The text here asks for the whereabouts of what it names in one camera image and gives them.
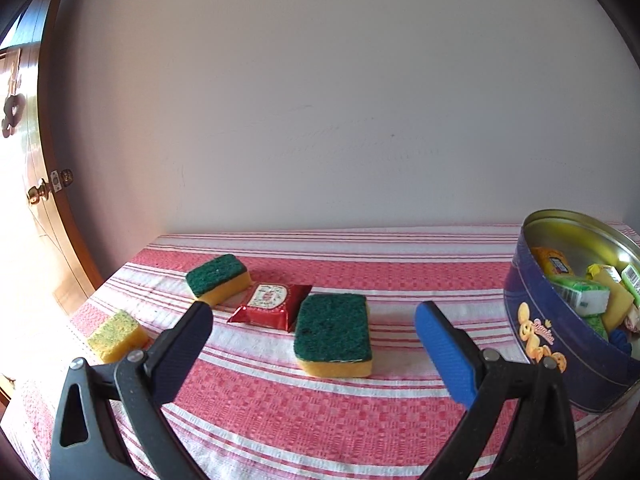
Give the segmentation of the yellow speckled sponge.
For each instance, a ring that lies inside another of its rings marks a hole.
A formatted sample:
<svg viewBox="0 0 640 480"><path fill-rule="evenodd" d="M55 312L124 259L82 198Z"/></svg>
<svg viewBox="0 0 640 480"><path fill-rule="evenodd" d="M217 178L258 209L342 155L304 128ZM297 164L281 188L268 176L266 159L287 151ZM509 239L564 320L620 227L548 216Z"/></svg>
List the yellow speckled sponge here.
<svg viewBox="0 0 640 480"><path fill-rule="evenodd" d="M149 341L143 327L128 312L120 310L101 324L88 338L88 345L102 363L121 360Z"/></svg>

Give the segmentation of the green tissue pack large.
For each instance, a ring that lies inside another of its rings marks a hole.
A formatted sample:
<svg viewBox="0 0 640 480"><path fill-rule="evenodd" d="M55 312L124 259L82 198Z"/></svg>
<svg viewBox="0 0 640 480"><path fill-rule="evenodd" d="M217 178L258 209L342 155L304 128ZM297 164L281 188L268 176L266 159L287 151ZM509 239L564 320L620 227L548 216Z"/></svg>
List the green tissue pack large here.
<svg viewBox="0 0 640 480"><path fill-rule="evenodd" d="M602 316L598 314L588 315L582 319L599 337L608 340L608 331L605 329Z"/></svg>

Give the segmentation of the blue scrubber ball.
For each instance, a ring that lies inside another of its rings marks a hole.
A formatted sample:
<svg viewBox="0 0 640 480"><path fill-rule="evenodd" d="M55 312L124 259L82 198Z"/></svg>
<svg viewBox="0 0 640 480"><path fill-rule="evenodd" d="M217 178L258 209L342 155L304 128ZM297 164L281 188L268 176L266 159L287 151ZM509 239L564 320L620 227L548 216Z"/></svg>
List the blue scrubber ball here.
<svg viewBox="0 0 640 480"><path fill-rule="evenodd" d="M627 333L621 328L616 328L608 334L608 342L616 349L630 356L632 353L632 345L628 340Z"/></svg>

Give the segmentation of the green white tissue pack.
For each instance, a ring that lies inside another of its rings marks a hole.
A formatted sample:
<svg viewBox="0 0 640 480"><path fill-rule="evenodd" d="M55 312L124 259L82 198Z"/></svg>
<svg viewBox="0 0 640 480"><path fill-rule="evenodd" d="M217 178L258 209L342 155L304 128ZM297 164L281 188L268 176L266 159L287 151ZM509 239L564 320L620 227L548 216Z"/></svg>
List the green white tissue pack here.
<svg viewBox="0 0 640 480"><path fill-rule="evenodd" d="M548 277L554 290L581 318L605 312L610 289L598 282L568 274Z"/></svg>

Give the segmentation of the cream snack bar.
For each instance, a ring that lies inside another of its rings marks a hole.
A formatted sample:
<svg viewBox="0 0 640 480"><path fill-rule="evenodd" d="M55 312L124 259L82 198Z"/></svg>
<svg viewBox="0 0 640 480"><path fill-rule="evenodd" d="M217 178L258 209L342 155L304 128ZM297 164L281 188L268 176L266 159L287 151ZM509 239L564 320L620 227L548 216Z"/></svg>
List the cream snack bar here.
<svg viewBox="0 0 640 480"><path fill-rule="evenodd" d="M624 325L631 333L640 333L640 310L635 304L632 304L627 312Z"/></svg>

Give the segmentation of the plain yellow sponge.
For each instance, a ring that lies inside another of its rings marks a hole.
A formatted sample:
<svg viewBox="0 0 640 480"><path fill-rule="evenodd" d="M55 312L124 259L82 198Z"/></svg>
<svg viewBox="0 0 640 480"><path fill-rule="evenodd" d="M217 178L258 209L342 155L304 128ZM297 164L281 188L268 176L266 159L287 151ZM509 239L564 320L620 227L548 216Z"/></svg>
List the plain yellow sponge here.
<svg viewBox="0 0 640 480"><path fill-rule="evenodd" d="M601 315L604 328L610 334L623 324L634 304L634 296L623 284L622 277L614 266L593 263L588 266L586 274L587 278L607 287L610 291L608 305Z"/></svg>

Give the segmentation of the large yellow cracker pack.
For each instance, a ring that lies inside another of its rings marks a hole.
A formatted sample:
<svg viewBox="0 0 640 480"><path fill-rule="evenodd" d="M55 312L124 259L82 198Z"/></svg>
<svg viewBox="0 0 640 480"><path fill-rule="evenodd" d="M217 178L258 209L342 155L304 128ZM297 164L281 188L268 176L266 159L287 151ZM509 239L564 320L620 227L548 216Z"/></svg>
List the large yellow cracker pack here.
<svg viewBox="0 0 640 480"><path fill-rule="evenodd" d="M559 250L536 246L530 248L530 252L545 276L574 275L574 271L568 263L567 258Z"/></svg>

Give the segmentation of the light green tissue pack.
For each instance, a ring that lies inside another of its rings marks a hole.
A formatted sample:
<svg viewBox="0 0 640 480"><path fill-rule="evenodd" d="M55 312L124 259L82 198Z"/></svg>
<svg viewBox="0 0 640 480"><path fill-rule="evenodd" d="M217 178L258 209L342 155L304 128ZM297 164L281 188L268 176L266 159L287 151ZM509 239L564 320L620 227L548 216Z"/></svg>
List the light green tissue pack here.
<svg viewBox="0 0 640 480"><path fill-rule="evenodd" d="M623 284L634 297L634 304L640 307L640 276L639 271L632 263L628 263L620 272Z"/></svg>

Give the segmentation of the green yellow sponge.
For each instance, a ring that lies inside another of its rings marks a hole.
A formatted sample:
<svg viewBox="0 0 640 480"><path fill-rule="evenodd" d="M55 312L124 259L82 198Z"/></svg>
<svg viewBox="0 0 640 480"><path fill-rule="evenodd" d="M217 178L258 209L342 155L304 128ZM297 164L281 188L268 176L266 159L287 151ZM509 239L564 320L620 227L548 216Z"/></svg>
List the green yellow sponge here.
<svg viewBox="0 0 640 480"><path fill-rule="evenodd" d="M216 307L248 289L252 279L240 259L224 254L189 271L186 284L198 301Z"/></svg>
<svg viewBox="0 0 640 480"><path fill-rule="evenodd" d="M308 296L298 312L293 351L298 366L311 377L369 377L373 353L367 298Z"/></svg>

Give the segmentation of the red foil snack packet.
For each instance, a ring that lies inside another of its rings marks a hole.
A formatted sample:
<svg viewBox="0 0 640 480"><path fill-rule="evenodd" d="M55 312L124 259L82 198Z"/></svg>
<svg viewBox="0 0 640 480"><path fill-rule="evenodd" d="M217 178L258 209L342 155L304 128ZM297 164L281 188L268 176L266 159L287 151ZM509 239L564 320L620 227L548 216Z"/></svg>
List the red foil snack packet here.
<svg viewBox="0 0 640 480"><path fill-rule="evenodd" d="M289 333L311 285L256 283L243 297L228 323L242 323Z"/></svg>

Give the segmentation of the blue round cookie tin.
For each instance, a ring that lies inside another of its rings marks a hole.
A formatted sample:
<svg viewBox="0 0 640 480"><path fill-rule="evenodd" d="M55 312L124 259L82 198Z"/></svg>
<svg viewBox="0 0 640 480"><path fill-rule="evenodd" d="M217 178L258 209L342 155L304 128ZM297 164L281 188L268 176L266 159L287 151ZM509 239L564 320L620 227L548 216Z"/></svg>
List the blue round cookie tin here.
<svg viewBox="0 0 640 480"><path fill-rule="evenodd" d="M639 235L621 224L607 224L578 212L546 209L530 214L518 237L504 283L506 314L527 359L548 356L558 363L575 406L601 413L639 385L639 334L627 333L626 356L599 337L558 295L530 248L559 250L574 276L587 278L590 264L608 264L620 272L632 263L639 271Z"/></svg>

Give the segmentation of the wooden door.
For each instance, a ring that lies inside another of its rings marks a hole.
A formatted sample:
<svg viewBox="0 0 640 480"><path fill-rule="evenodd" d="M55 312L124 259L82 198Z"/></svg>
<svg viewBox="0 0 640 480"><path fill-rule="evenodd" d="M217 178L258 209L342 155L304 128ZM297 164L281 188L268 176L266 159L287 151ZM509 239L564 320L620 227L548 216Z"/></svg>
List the wooden door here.
<svg viewBox="0 0 640 480"><path fill-rule="evenodd" d="M74 313L103 278L70 211L67 191L29 205L26 192L58 164L53 144L50 63L61 0L29 0L1 43L1 120L8 96L26 106L12 136L1 130L1 287L36 305Z"/></svg>

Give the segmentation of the red white striped cloth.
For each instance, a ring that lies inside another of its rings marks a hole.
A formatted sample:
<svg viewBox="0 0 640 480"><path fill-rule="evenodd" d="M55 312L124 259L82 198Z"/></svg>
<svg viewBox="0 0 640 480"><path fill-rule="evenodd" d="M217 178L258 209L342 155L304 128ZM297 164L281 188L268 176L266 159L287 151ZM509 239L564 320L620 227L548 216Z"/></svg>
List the red white striped cloth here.
<svg viewBox="0 0 640 480"><path fill-rule="evenodd" d="M516 226L166 235L116 271L62 338L80 350L81 337L118 310L158 334L189 307L186 274L222 254L237 256L258 283L363 296L370 376L303 369L338 363L352 315L324 316L336 335L300 346L293 333L231 323L228 302L214 310L209 341L164 412L214 479L413 478L463 414L414 329L421 301L434 300L478 346L507 359L533 363L559 349L555 322L531 302L506 312L503 283L517 238Z"/></svg>

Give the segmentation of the brass door knob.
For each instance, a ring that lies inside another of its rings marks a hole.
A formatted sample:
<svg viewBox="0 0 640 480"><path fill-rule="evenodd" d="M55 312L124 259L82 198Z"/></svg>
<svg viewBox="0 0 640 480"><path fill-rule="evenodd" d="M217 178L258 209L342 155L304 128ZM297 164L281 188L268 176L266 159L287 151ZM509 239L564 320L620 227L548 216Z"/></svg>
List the brass door knob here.
<svg viewBox="0 0 640 480"><path fill-rule="evenodd" d="M53 170L50 176L41 178L38 183L26 192L29 205L35 205L42 200L47 200L51 195L59 193L74 182L74 174L70 169Z"/></svg>

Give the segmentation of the dark door ornament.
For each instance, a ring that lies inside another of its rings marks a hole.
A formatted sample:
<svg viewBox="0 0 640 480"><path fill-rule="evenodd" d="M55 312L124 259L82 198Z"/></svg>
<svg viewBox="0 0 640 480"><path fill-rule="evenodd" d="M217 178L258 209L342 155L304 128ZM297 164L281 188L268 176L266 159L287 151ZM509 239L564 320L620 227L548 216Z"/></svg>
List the dark door ornament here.
<svg viewBox="0 0 640 480"><path fill-rule="evenodd" d="M3 118L1 121L2 136L12 136L18 124L21 122L26 106L24 94L17 93L8 96L3 105Z"/></svg>

